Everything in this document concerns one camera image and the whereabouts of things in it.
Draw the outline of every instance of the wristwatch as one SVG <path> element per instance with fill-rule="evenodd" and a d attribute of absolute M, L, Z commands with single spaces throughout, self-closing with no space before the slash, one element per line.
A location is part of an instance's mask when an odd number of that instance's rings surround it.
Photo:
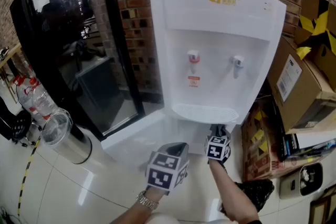
<path fill-rule="evenodd" d="M 146 198 L 144 196 L 145 193 L 146 193 L 145 190 L 139 193 L 139 195 L 136 198 L 137 202 L 146 206 L 148 209 L 155 210 L 159 206 L 159 203 Z"/>

